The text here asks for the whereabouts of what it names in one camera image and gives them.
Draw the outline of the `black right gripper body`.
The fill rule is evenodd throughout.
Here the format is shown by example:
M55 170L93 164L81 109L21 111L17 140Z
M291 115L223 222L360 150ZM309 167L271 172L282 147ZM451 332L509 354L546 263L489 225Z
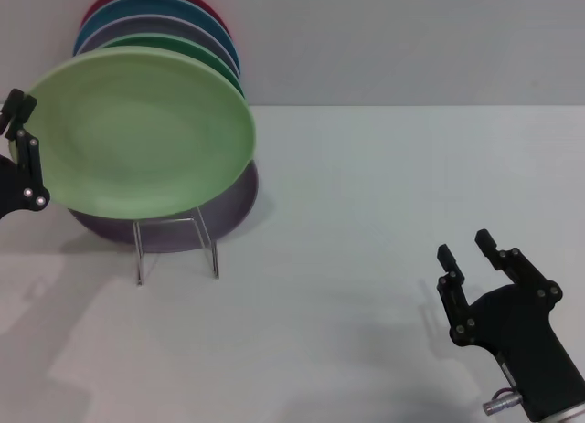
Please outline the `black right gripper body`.
M584 378L549 322L561 299L556 285L507 285L471 305L473 344L495 357L532 422L584 404Z

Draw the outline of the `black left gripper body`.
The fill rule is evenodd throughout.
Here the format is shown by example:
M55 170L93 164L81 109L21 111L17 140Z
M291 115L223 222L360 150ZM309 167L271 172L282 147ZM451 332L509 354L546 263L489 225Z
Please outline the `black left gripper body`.
M17 166L8 158L1 156L0 167L0 217L25 208L25 186Z

